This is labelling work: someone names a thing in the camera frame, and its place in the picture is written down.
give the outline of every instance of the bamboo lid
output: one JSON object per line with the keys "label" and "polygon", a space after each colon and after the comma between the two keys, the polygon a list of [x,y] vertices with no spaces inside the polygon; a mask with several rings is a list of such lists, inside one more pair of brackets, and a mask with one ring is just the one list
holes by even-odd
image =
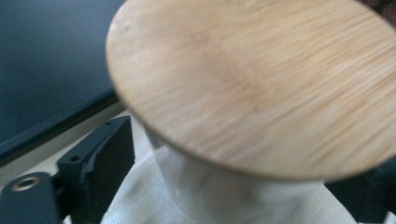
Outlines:
{"label": "bamboo lid", "polygon": [[130,0],[106,54],[149,129],[225,169],[333,179],[396,147],[396,35],[352,0]]}

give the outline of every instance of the round wooden disc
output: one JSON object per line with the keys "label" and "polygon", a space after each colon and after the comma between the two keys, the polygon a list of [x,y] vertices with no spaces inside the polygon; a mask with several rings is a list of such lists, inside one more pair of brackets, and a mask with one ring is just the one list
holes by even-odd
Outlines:
{"label": "round wooden disc", "polygon": [[396,34],[352,0],[131,0],[106,43],[165,142],[239,173],[339,178],[396,147]]}

